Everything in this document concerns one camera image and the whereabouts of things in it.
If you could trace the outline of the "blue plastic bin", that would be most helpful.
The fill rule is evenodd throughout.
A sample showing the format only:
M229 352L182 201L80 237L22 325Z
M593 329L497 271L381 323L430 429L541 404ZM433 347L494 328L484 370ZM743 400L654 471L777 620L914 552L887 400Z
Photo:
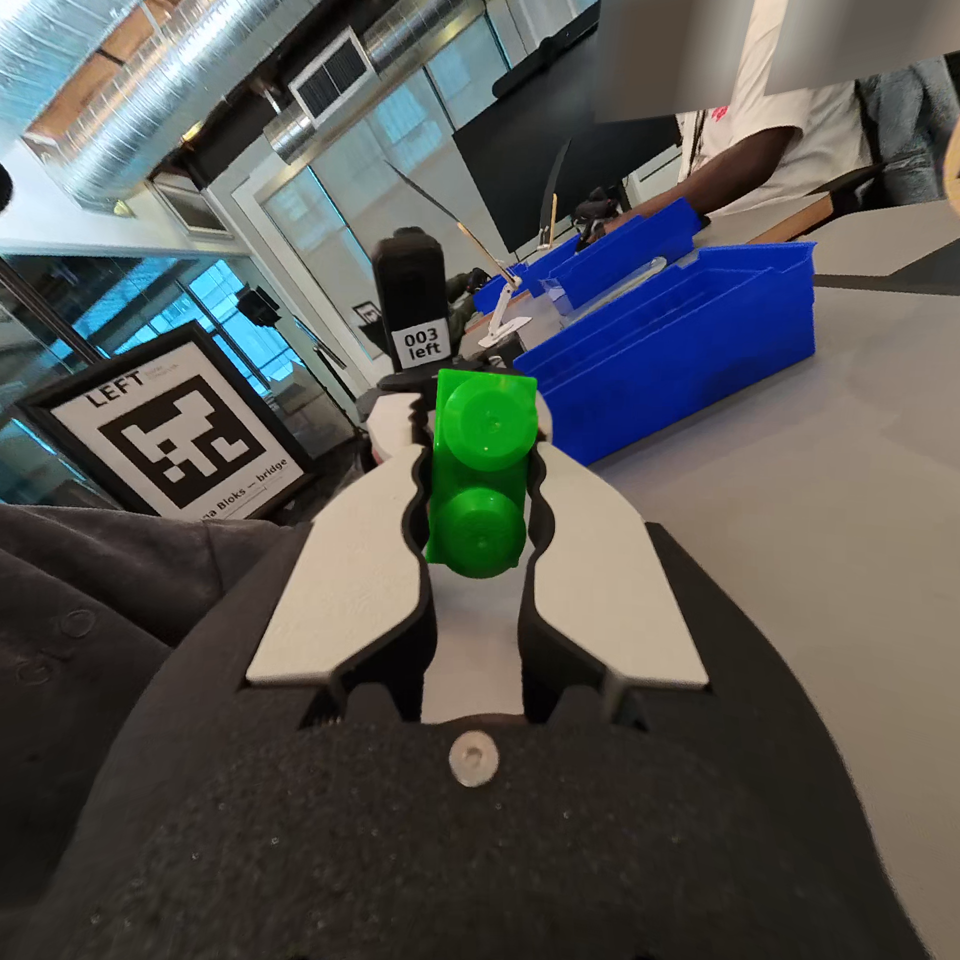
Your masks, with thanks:
M810 358L814 246L705 248L520 354L553 444L589 466Z
M533 262L520 262L510 265L509 270L520 280L518 288L513 291L512 295L518 297L529 292L535 298L541 296L544 292L542 281L547 278L552 271L558 269L563 263L574 256L578 242L579 234L574 233L564 243L545 252L540 258ZM503 276L497 275L492 277L473 294L475 309L482 314L488 314L494 311L504 285L505 280Z
M670 265L693 251L702 218L683 198L653 216L636 217L551 270L545 294L562 314L570 314L618 286L649 264Z

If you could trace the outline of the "large black wall monitor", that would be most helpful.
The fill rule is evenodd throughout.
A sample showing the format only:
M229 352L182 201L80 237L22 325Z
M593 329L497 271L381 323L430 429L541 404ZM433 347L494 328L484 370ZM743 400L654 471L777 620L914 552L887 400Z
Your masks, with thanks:
M493 84L493 103L454 142L502 242L517 252L541 232L544 203L558 220L597 189L625 199L630 174L681 142L672 115L599 124L594 66L600 5L547 37Z

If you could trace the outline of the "silver air duct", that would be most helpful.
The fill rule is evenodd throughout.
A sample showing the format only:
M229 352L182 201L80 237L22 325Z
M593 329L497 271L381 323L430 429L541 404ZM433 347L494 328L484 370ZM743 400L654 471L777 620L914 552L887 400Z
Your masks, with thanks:
M113 212L195 134L199 157L190 153L186 167L200 189L261 134L292 162L313 138L340 135L477 19L506 65L533 36L519 2L494 2L493 14L489 2L177 2L119 65L106 57L76 117L60 130L37 126L105 41L138 37L138 6L2 2L2 136L20 133L16 144L85 210ZM376 75L314 128L289 84L348 27Z

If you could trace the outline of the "black tripod stand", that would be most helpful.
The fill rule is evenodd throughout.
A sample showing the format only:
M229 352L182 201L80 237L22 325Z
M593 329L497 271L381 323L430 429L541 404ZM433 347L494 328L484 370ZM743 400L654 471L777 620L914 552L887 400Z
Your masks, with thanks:
M350 377L346 360L325 344L305 321L296 316L290 318L288 333L292 336L290 346L298 359L353 428L359 431L361 418L355 403L354 381Z

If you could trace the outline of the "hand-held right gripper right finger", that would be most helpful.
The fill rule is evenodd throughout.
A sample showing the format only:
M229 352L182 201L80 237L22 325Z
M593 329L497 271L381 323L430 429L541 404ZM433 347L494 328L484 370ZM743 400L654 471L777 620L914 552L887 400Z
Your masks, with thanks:
M524 711L544 723L586 688L606 722L646 690L706 693L710 678L641 514L550 442L531 454L529 559L517 623Z

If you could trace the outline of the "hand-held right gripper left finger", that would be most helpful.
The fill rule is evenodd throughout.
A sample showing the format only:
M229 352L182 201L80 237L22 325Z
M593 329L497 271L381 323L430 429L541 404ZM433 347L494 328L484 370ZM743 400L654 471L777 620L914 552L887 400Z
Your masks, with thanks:
M425 547L430 450L402 447L311 520L246 668L252 689L311 690L341 715L357 690L386 690L423 719L438 627Z

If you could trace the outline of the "wooden edged table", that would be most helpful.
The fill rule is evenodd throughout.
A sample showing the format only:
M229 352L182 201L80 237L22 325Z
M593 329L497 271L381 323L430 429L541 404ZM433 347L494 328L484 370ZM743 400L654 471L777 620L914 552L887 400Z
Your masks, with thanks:
M810 194L790 201L788 205L796 209L746 242L752 245L791 242L817 230L834 217L834 196L829 192Z

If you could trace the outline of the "framed black white marker sign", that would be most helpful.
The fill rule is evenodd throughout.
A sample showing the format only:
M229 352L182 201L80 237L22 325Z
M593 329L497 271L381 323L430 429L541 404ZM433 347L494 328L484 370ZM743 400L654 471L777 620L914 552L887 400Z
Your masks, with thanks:
M313 461L195 321L17 403L22 417L127 511L261 520Z

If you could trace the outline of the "green two-stud toy block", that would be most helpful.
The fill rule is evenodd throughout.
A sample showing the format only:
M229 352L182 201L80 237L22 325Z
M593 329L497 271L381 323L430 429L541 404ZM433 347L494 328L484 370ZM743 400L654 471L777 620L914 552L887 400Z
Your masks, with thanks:
M535 378L438 372L425 558L470 579L515 568L527 532L529 457L540 431Z

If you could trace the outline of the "white ceiling vent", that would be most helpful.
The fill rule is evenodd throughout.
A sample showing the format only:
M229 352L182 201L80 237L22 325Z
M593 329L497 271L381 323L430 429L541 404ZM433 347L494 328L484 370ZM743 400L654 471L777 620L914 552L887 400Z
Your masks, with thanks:
M376 75L360 38L347 27L290 81L289 90L311 126L318 129Z

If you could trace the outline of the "blue denim garment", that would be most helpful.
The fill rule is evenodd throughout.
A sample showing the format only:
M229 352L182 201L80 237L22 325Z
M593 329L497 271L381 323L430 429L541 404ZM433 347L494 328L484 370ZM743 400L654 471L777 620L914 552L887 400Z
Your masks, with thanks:
M882 166L863 196L866 209L942 201L943 164L958 122L949 58L940 54L859 78L855 91L871 163Z

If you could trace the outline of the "black curved panel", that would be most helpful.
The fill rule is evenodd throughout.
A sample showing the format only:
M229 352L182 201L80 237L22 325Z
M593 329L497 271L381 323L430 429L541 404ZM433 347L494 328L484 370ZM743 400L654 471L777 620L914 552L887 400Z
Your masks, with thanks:
M547 177L539 214L536 250L540 253L548 253L554 246L556 222L558 219L558 183L567 153L570 150L570 144L571 138L567 138L561 143Z

